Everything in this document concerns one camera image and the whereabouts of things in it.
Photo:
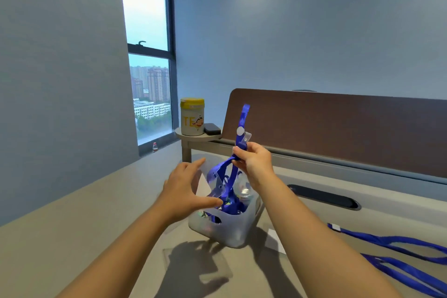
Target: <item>person's left hand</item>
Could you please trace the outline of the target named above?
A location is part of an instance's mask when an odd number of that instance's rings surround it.
[[[168,223],[178,222],[201,209],[221,206],[222,200],[214,197],[199,197],[193,192],[193,179],[205,158],[193,163],[180,163],[171,172],[163,185],[163,191],[154,206],[160,207],[168,217]]]

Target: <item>yellow lid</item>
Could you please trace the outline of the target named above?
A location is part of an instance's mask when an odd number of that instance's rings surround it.
[[[205,106],[205,100],[203,98],[182,98],[180,99],[181,108],[196,108],[200,106]]]

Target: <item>white jar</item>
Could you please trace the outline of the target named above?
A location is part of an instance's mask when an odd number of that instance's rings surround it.
[[[202,98],[180,99],[182,134],[185,136],[200,136],[203,134],[204,109],[205,100]]]

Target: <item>blue-gray wall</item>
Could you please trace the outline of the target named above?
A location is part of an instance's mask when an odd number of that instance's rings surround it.
[[[175,0],[179,98],[232,89],[447,99],[447,0]]]
[[[0,5],[2,225],[132,163],[138,146],[122,0]]]

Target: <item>sky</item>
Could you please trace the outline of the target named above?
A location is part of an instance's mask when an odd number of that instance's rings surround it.
[[[166,1],[123,0],[123,5],[127,42],[146,41],[142,43],[144,46],[167,50]],[[131,66],[169,66],[167,59],[135,54],[129,54],[129,63]]]

